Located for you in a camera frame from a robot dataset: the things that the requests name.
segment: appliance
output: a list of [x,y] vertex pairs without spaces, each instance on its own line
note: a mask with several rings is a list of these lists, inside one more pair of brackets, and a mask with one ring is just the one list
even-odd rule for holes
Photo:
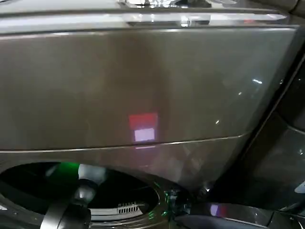
[[[302,19],[259,3],[188,3],[0,3],[0,226],[39,228],[52,206],[71,201],[80,165],[90,165],[107,171],[101,184],[86,183],[95,197],[82,192],[93,198],[92,228],[166,228],[173,216],[189,227],[304,35]],[[62,220],[78,215],[88,226],[86,208],[70,203]],[[204,216],[215,227],[258,227],[208,207],[226,218]],[[99,215],[132,209],[140,215]]]

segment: green light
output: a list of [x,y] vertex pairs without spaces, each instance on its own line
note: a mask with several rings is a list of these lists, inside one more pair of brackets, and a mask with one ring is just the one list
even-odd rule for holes
[[148,219],[152,220],[155,217],[155,213],[153,211],[148,213]]
[[160,185],[157,182],[154,182],[154,184],[158,187],[161,188]]
[[54,171],[50,174],[48,179],[53,182],[74,184],[78,180],[79,164],[62,162],[56,165]]
[[168,214],[168,211],[164,211],[161,216],[166,216]]
[[170,196],[168,195],[168,193],[167,192],[164,192],[164,194],[165,194],[165,202],[167,203],[167,204],[169,204],[170,203]]

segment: top panel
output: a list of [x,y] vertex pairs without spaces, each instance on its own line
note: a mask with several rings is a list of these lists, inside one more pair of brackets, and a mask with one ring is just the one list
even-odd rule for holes
[[206,28],[3,36],[0,146],[245,134],[293,59],[294,35],[289,28]]

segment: glossy surface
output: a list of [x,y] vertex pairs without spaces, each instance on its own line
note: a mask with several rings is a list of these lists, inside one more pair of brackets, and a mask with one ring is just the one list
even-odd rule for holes
[[40,229],[57,229],[68,205],[69,200],[61,200],[53,203],[44,216]]
[[145,9],[111,14],[104,12],[55,15],[24,15],[7,17],[0,21],[0,34],[21,32],[77,31],[92,29],[177,28],[205,25],[262,25],[288,24],[291,18],[278,12],[206,12],[204,10]]
[[237,204],[203,203],[193,205],[190,214],[214,216],[267,226],[271,219],[272,211]]
[[278,68],[298,47],[294,35],[289,28],[202,28],[2,37],[0,146],[242,135],[279,86]]
[[304,133],[274,114],[243,157],[225,201],[272,210],[297,207],[304,201],[295,192],[305,177],[304,142]]
[[305,65],[295,79],[277,110],[281,117],[291,126],[305,131]]
[[[141,4],[143,0],[129,0],[129,7],[132,4]],[[159,1],[160,4],[166,7],[168,5],[175,4],[177,1]],[[119,1],[115,0],[87,0],[87,1],[74,1],[74,0],[15,0],[7,3],[3,3],[0,6],[0,14],[4,13],[25,13],[25,12],[47,12],[56,10],[103,10],[103,9],[118,9],[121,8],[118,4]],[[212,8],[212,9],[274,9],[262,4],[248,1],[248,0],[208,0],[207,4],[201,4],[199,7]]]
[[209,216],[179,216],[175,219],[179,224],[191,229],[263,229],[258,225]]
[[170,143],[151,146],[125,146],[95,149],[1,151],[1,171],[35,161],[70,161],[133,170],[165,178],[188,189],[203,181],[215,181],[234,160],[247,138]]

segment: gray metallic panel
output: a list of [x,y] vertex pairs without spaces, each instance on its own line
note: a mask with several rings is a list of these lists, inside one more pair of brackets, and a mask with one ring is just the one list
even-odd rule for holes
[[[244,134],[278,87],[294,34],[202,28],[3,36],[0,146],[84,148]],[[147,113],[154,118],[141,116]],[[131,115],[141,121],[131,124]],[[150,132],[136,137],[140,129]]]
[[151,146],[0,151],[0,172],[40,161],[70,161],[157,175],[189,190],[214,182],[235,159],[247,136]]

